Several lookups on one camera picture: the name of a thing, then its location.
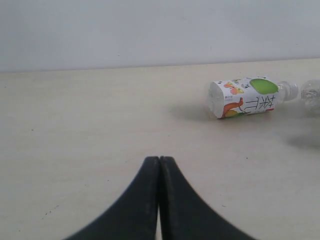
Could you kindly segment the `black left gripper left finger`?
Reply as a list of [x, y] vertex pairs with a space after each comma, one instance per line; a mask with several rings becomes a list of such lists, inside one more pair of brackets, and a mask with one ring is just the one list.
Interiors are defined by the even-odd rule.
[[148, 156], [123, 194], [69, 240], [154, 240], [158, 217], [160, 160]]

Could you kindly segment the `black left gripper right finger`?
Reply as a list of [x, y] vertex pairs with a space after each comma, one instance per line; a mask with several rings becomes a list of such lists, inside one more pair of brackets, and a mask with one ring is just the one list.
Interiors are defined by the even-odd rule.
[[164, 240], [252, 240], [215, 212], [192, 188], [175, 159], [159, 159], [158, 205]]

